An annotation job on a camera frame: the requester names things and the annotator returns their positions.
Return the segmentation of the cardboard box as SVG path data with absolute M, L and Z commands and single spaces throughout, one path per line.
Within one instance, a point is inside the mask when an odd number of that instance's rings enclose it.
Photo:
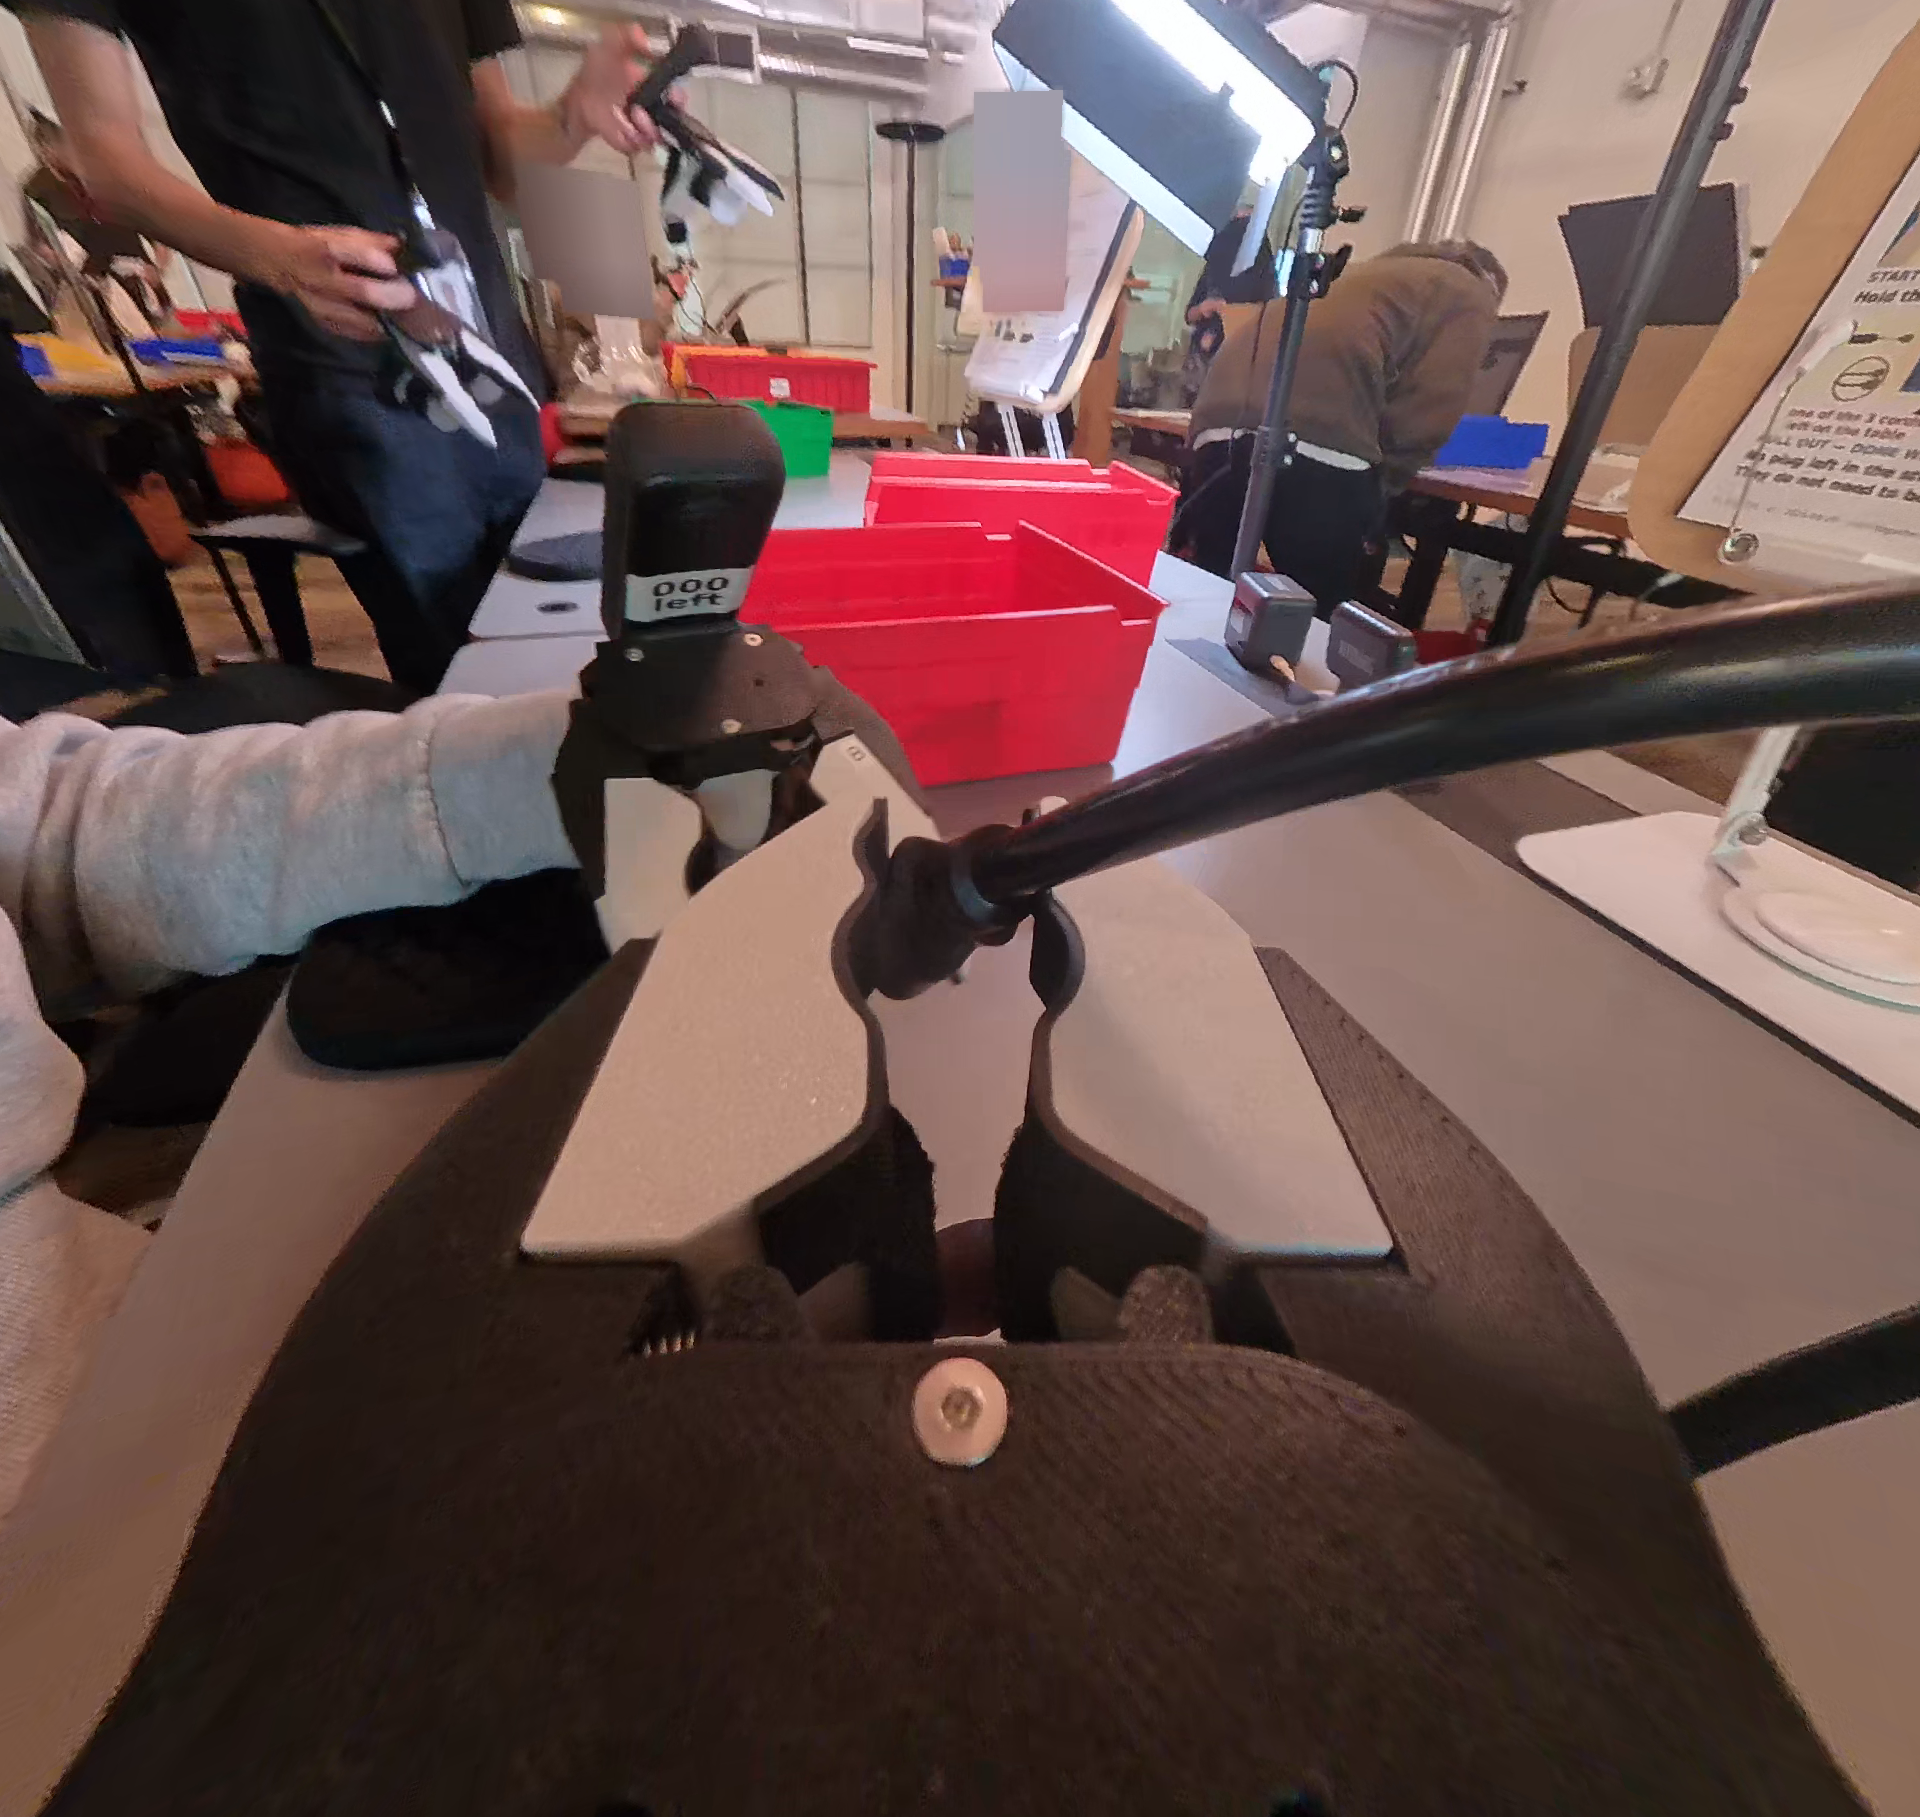
M 1643 324 L 1593 452 L 1641 456 L 1712 345 L 1717 330 L 1716 323 Z

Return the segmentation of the white board stand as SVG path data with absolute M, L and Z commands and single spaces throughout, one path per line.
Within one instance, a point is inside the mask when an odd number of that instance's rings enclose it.
M 1917 1010 L 1917 911 L 1774 835 L 1767 811 L 1799 728 L 1769 728 L 1716 825 L 1643 814 L 1524 838 L 1524 869 L 1692 976 L 1731 987 L 1731 941 L 1789 976 L 1882 1010 Z

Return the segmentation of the black power plug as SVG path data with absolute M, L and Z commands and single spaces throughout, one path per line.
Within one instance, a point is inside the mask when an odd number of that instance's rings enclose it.
M 987 903 L 972 883 L 972 861 L 1005 843 L 1013 825 L 980 825 L 956 840 L 912 833 L 899 843 L 877 805 L 851 838 L 861 898 L 846 936 L 851 984 L 905 1001 L 955 983 L 979 950 L 1001 948 L 1035 927 L 1029 987 L 1043 1010 L 1067 1007 L 1083 987 L 1085 946 L 1055 896 Z

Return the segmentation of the black metal pole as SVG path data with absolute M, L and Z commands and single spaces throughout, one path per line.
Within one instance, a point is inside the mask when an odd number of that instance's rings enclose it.
M 1491 645 L 1521 641 L 1536 594 L 1554 560 L 1572 496 L 1586 476 L 1605 420 L 1620 393 L 1648 311 L 1661 290 L 1669 263 L 1682 241 L 1717 143 L 1726 135 L 1731 112 L 1741 100 L 1741 82 L 1752 63 L 1761 28 L 1775 0 L 1729 0 L 1702 63 L 1688 109 L 1677 124 L 1661 177 L 1632 233 L 1632 249 L 1620 293 L 1593 346 L 1593 358 L 1572 398 L 1565 433 L 1549 465 L 1529 519 L 1521 553 L 1513 563 L 1502 603 L 1488 631 Z

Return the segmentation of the nested red plastic bins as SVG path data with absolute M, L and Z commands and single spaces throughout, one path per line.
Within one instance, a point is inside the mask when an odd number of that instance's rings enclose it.
M 1022 525 L 1048 534 L 1151 584 L 1164 552 L 1177 490 L 1116 460 L 994 457 L 942 452 L 877 453 L 864 525 L 977 525 L 1009 536 Z

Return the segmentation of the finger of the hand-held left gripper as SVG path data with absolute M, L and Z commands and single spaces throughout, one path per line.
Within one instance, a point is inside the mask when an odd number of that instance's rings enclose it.
M 658 941 L 690 903 L 690 864 L 708 829 L 702 811 L 693 795 L 657 778 L 609 778 L 602 825 L 602 941 L 609 951 Z
M 883 843 L 936 840 L 939 829 L 923 805 L 861 738 L 823 743 L 798 782 L 792 822 L 826 814 L 831 825 L 864 838 L 878 825 Z

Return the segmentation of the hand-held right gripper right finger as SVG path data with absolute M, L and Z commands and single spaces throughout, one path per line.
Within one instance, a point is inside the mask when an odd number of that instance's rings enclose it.
M 1051 892 L 1042 1018 L 994 1197 L 999 1333 L 1116 1334 L 1148 1270 L 1202 1285 L 1220 1341 L 1283 1341 L 1263 1275 L 1372 1266 L 1395 1239 L 1255 942 L 1157 861 Z

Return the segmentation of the black flag panel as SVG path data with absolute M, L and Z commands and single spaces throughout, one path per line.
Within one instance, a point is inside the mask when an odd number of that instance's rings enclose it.
M 1637 264 L 1637 233 L 1652 197 L 1606 197 L 1572 205 L 1560 231 L 1586 326 L 1611 320 L 1628 271 Z M 1674 254 L 1652 296 L 1647 326 L 1716 326 L 1736 305 L 1748 263 L 1747 192 L 1737 183 L 1698 188 Z

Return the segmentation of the red plastic bin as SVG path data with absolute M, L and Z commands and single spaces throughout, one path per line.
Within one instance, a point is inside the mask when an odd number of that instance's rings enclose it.
M 864 698 L 926 788 L 1108 764 L 1166 603 L 1022 523 L 777 529 L 740 619 Z

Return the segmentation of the studio light panel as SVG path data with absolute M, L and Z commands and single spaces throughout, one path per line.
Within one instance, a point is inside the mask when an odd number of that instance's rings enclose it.
M 1008 0 L 992 50 L 1009 88 L 1056 93 L 1067 149 L 1194 254 L 1326 130 L 1328 86 L 1222 0 Z

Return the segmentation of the long low red bin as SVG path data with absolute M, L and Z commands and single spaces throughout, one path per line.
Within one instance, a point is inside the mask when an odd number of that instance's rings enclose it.
M 877 365 L 815 350 L 670 342 L 663 368 L 677 390 L 727 403 L 801 405 L 864 415 Z

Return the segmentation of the person's left forearm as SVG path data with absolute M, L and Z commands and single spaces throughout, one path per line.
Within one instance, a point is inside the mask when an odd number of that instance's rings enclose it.
M 551 785 L 566 722 L 550 692 L 200 735 L 5 724 L 5 1027 L 572 867 Z

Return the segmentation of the black light stand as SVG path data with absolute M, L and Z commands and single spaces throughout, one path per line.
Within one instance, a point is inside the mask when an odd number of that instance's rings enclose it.
M 1291 427 L 1291 403 L 1300 353 L 1308 330 L 1308 306 L 1316 298 L 1326 296 L 1352 256 L 1349 245 L 1328 249 L 1326 236 L 1344 221 L 1338 205 L 1338 192 L 1351 168 L 1346 120 L 1359 100 L 1359 78 L 1354 67 L 1338 56 L 1326 57 L 1315 73 L 1328 92 L 1334 88 L 1338 78 L 1344 78 L 1349 82 L 1349 103 L 1344 109 L 1326 115 L 1320 135 L 1308 145 L 1301 159 L 1306 177 L 1298 205 L 1288 269 L 1283 271 L 1282 334 L 1278 337 L 1278 356 L 1265 387 L 1265 407 L 1256 428 L 1251 473 L 1241 500 L 1236 539 L 1227 570 L 1227 579 L 1232 583 L 1256 567 L 1278 490 L 1292 469 L 1298 456 L 1298 435 Z

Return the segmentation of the white instruction board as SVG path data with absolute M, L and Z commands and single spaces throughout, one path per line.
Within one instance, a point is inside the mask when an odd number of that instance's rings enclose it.
M 986 314 L 964 367 L 965 390 L 1032 414 L 1073 405 L 1127 290 L 1141 231 L 1140 205 L 1112 186 L 1075 197 L 1062 305 Z
M 1917 588 L 1917 33 L 1884 60 L 1647 447 L 1669 574 Z

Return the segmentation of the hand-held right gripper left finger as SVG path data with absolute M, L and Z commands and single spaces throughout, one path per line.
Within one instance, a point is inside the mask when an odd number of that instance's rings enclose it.
M 653 941 L 520 1232 L 560 1266 L 670 1279 L 637 1341 L 693 1341 L 722 1281 L 779 1275 L 831 1341 L 944 1319 L 933 1160 L 890 1095 L 851 927 L 910 802 L 823 802 Z

